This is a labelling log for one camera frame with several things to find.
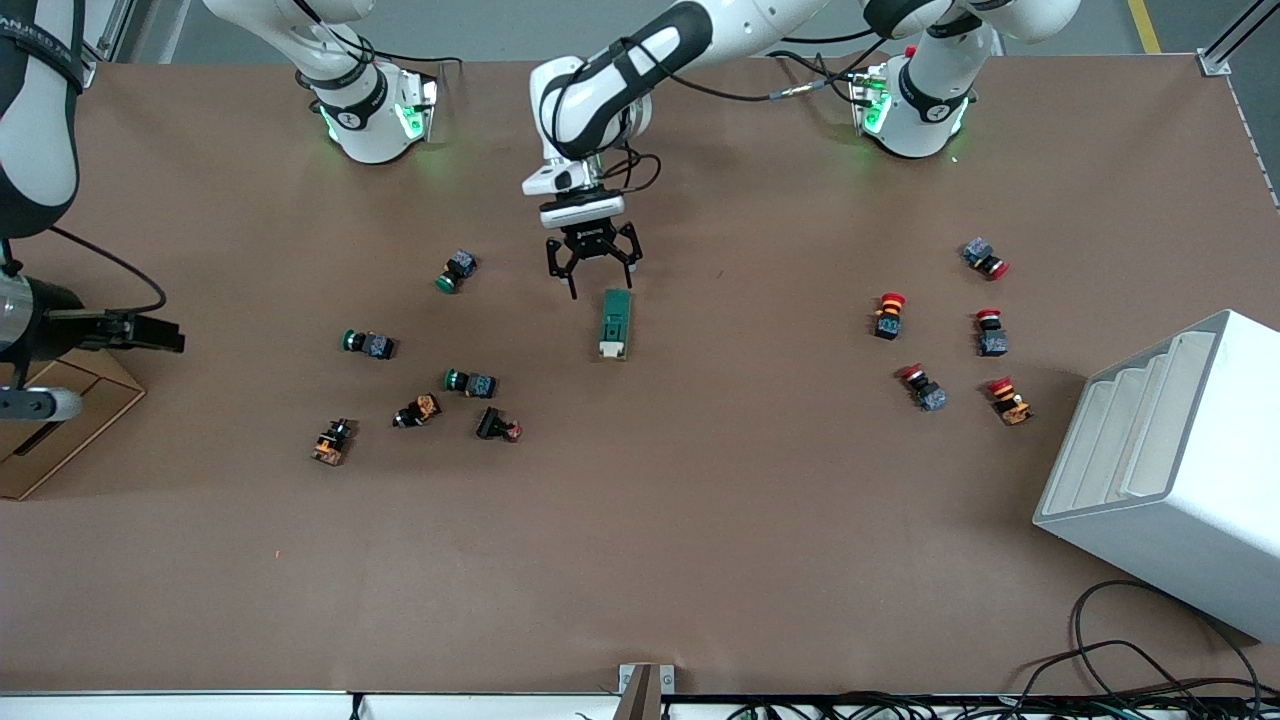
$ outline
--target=brown tabletop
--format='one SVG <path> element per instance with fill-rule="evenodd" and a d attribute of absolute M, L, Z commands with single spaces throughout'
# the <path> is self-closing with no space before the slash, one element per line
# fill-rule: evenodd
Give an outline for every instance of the brown tabletop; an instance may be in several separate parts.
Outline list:
<path fill-rule="evenodd" d="M 63 224 L 164 283 L 189 348 L 122 355 L 151 395 L 0 506 L 0 687 L 594 691 L 635 660 L 699 692 L 1020 687 L 1119 575 L 1030 524 L 1083 379 L 1222 307 L 1280 325 L 1280 220 L 1224 79 L 1190 56 L 1000 58 L 920 161 L 855 138 L 831 94 L 659 90 L 636 145 L 666 172 L 626 215 L 631 359 L 600 361 L 621 268 L 582 266 L 577 302 L 547 274 L 527 69 L 467 65 L 447 146 L 360 167 L 291 68 L 104 68 Z M 787 83 L 767 60 L 695 77 Z M 997 283 L 957 258 L 978 234 L 1012 265 Z M 457 247 L 481 269 L 447 297 Z M 18 251 L 90 304 L 146 299 L 52 236 Z M 867 329 L 887 291 L 893 343 Z M 992 305 L 1001 360 L 973 347 Z M 340 352 L 352 327 L 398 357 Z M 893 378 L 913 363 L 943 411 Z M 456 395 L 389 427 L 451 366 L 500 379 L 518 445 L 472 437 L 485 402 Z M 979 391 L 1005 374 L 1025 427 Z M 338 416 L 360 434 L 329 469 L 308 452 Z M 1128 591 L 1085 632 L 1243 673 Z M 1280 650 L 1249 653 L 1280 678 Z"/>

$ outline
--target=yellow tape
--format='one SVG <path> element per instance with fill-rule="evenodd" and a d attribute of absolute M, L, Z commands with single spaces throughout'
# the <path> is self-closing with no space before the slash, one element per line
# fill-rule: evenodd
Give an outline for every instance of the yellow tape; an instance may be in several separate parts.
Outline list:
<path fill-rule="evenodd" d="M 1160 40 L 1156 38 L 1156 28 L 1151 24 L 1151 13 L 1147 12 L 1147 3 L 1143 0 L 1129 0 L 1129 14 L 1133 15 L 1133 24 L 1138 28 L 1138 40 L 1142 41 L 1142 51 L 1148 55 L 1158 55 Z"/>

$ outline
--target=green block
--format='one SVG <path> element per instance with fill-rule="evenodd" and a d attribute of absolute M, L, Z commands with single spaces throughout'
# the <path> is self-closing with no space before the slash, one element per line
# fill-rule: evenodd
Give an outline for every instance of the green block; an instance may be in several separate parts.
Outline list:
<path fill-rule="evenodd" d="M 600 357 L 627 359 L 631 332 L 631 291 L 604 291 L 604 315 L 600 318 Z"/>

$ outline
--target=white container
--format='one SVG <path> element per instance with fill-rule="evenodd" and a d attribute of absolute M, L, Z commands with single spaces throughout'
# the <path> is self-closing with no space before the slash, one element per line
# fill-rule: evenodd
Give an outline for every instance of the white container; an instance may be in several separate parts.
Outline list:
<path fill-rule="evenodd" d="M 1224 310 L 1089 378 L 1034 523 L 1280 643 L 1280 333 Z"/>

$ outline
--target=brown box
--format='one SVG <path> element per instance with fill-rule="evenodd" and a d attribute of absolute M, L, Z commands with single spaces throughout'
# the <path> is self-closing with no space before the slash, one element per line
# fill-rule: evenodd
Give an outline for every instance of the brown box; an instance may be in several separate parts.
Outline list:
<path fill-rule="evenodd" d="M 0 370 L 4 378 L 13 372 L 8 365 Z M 84 407 L 64 423 L 0 421 L 3 500 L 26 500 L 147 393 L 114 357 L 84 350 L 33 365 L 27 387 L 69 388 L 81 393 Z"/>

